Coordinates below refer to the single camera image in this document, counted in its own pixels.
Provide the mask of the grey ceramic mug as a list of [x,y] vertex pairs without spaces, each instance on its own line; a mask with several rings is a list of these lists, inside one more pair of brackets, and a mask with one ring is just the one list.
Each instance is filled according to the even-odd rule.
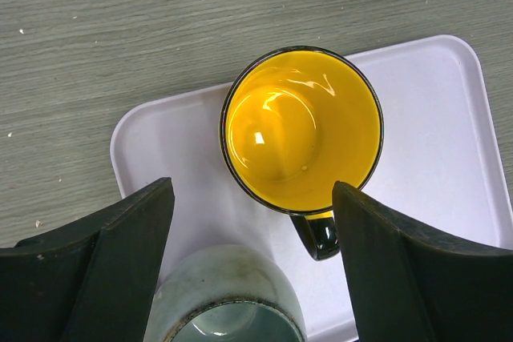
[[146,341],[305,341],[304,317],[285,273],[242,245],[197,251],[161,283]]

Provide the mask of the yellow translucent cup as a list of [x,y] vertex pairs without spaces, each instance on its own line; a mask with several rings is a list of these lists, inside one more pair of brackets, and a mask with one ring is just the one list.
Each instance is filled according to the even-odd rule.
[[219,137],[240,188],[287,215],[314,260],[339,252],[333,185],[363,188],[384,141],[380,101],[353,62],[315,46],[264,54],[230,86]]

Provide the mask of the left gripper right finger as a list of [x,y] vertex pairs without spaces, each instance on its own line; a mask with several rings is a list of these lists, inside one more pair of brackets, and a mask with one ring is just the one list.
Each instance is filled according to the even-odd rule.
[[333,213],[361,341],[509,341],[512,253],[438,230],[348,183]]

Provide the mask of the lilac plastic tray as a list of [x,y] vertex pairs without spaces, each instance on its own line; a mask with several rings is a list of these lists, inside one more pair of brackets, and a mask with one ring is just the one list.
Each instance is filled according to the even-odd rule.
[[[478,243],[512,246],[512,210],[483,73],[462,39],[438,35],[352,54],[378,94],[385,123],[378,167],[365,186],[376,200]],[[175,194],[160,277],[214,244],[244,244],[287,275],[311,341],[354,341],[340,256],[317,262],[287,215],[243,192],[220,151],[228,84],[144,103],[111,137],[122,196],[168,176]]]

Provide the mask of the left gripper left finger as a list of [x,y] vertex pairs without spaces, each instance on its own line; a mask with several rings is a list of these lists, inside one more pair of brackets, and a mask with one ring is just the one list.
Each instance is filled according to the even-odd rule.
[[2,340],[141,341],[174,203],[163,177],[2,249]]

